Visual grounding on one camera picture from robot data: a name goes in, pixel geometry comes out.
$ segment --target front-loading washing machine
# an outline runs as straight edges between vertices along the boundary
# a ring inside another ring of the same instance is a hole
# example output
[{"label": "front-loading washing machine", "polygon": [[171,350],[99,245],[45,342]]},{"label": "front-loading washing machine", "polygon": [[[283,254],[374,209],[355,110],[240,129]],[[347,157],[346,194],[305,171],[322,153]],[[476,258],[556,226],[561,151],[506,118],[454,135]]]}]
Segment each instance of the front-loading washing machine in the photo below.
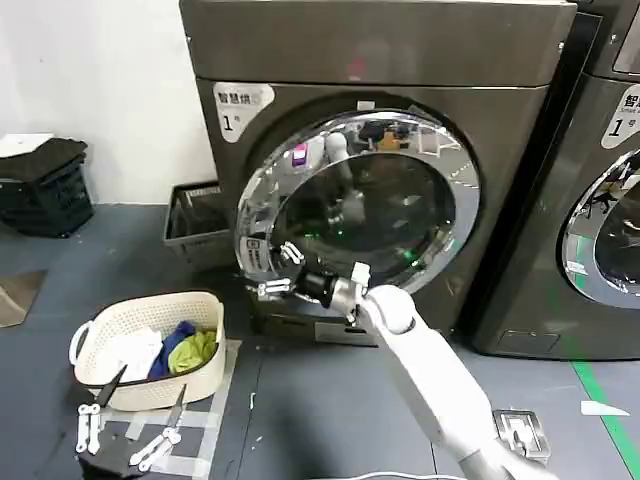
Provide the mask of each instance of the front-loading washing machine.
[{"label": "front-loading washing machine", "polygon": [[538,186],[519,202],[531,206],[522,228],[494,239],[504,265],[483,262],[485,285],[500,272],[495,284],[466,308],[481,312],[472,341],[486,353],[640,358],[639,2],[579,8],[576,21],[599,26],[582,29],[593,35],[581,40],[592,45],[584,71]]},{"label": "front-loading washing machine", "polygon": [[[541,1],[182,0],[236,253],[413,294],[448,333],[575,15]],[[265,317],[332,316],[308,299]]]}]

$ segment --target small white object on floor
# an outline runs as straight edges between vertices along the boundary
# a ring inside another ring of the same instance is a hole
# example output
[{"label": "small white object on floor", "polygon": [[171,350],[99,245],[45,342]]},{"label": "small white object on floor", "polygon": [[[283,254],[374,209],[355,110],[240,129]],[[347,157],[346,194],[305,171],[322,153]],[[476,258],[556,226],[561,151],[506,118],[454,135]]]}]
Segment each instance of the small white object on floor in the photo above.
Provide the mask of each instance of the small white object on floor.
[{"label": "small white object on floor", "polygon": [[583,400],[580,403],[580,412],[583,415],[595,415],[595,416],[619,416],[628,417],[629,412],[625,412],[611,405],[606,405],[600,402],[594,402],[593,400]]},{"label": "small white object on floor", "polygon": [[96,356],[96,382],[110,382],[125,365],[122,382],[144,380],[161,349],[162,335],[149,327],[110,338]]},{"label": "small white object on floor", "polygon": [[31,153],[51,138],[53,133],[8,133],[0,138],[0,158]]}]

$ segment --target white robotic arm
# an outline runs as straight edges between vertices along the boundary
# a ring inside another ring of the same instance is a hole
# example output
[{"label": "white robotic arm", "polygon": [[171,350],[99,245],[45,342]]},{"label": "white robotic arm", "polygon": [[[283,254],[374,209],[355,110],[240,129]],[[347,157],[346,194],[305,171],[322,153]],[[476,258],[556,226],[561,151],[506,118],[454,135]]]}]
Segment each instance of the white robotic arm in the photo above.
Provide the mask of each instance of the white robotic arm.
[{"label": "white robotic arm", "polygon": [[[298,265],[304,261],[290,243],[281,254]],[[411,295],[393,285],[367,291],[368,280],[368,266],[357,263],[351,279],[303,271],[286,288],[278,281],[261,285],[259,293],[281,294],[291,285],[374,335],[418,424],[454,457],[467,480],[557,480],[499,440],[485,392],[442,335],[420,317]]]}]

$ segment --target number 1 sticker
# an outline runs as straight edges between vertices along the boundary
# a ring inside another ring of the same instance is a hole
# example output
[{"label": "number 1 sticker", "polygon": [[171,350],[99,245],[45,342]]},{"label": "number 1 sticker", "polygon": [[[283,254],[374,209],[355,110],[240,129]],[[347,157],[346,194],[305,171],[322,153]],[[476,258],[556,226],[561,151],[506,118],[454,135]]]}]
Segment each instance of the number 1 sticker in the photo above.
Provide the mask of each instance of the number 1 sticker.
[{"label": "number 1 sticker", "polygon": [[267,83],[218,82],[213,86],[220,133],[229,143],[236,143],[247,125],[275,98]]},{"label": "number 1 sticker", "polygon": [[640,132],[640,85],[633,85],[624,92],[600,145],[615,148],[627,138]]}]

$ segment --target laundry basket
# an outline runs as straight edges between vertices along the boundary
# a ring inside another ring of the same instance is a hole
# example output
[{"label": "laundry basket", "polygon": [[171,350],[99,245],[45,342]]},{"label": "laundry basket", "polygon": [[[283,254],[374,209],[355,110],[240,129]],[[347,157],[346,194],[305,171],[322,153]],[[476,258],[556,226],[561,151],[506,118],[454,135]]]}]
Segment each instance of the laundry basket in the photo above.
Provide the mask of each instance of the laundry basket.
[{"label": "laundry basket", "polygon": [[[97,353],[111,337],[149,327],[166,338],[183,320],[198,330],[216,329],[217,349],[211,360],[178,375],[121,383],[109,406],[126,411],[170,407],[185,384],[185,401],[194,402],[215,393],[222,381],[226,352],[223,318],[222,303],[207,292],[173,293],[117,303],[76,331],[69,347],[69,361],[75,366],[78,382],[97,395],[102,387],[95,382]],[[85,332],[85,341],[78,352],[80,338]]]}]

